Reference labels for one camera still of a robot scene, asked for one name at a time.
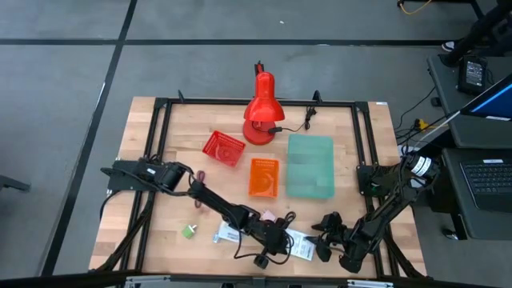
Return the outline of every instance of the pink object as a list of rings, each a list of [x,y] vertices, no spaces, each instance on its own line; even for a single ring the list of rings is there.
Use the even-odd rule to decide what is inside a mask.
[[[263,211],[262,220],[271,220],[272,222],[275,222],[275,215],[272,214],[272,212],[265,210]]]

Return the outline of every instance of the laptop keyboard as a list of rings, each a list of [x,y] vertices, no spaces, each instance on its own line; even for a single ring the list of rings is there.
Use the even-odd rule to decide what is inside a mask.
[[[463,162],[473,194],[512,194],[512,159],[503,163]]]

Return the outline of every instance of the lamp shade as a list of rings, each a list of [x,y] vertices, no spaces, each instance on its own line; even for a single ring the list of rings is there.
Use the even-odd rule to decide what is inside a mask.
[[[274,96],[274,76],[268,72],[256,75],[256,92],[246,108],[245,120],[256,122],[274,122],[285,119],[281,104]]]

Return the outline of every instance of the yellow cable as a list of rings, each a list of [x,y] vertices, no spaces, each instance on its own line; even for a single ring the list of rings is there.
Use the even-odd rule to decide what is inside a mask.
[[[429,5],[430,3],[432,2],[432,0],[429,0],[427,1],[425,4],[423,4],[423,6],[417,8],[416,10],[412,11],[412,12],[407,12],[406,11],[406,8],[403,7],[403,4],[400,4],[400,8],[402,8],[402,11],[403,13],[407,14],[407,15],[412,15],[414,13],[417,13],[418,11],[420,11],[421,9],[425,8],[427,5]]]

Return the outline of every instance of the translucent green container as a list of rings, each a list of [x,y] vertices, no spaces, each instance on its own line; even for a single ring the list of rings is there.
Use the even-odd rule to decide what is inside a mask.
[[[304,198],[334,196],[334,145],[331,137],[290,135],[286,194]]]

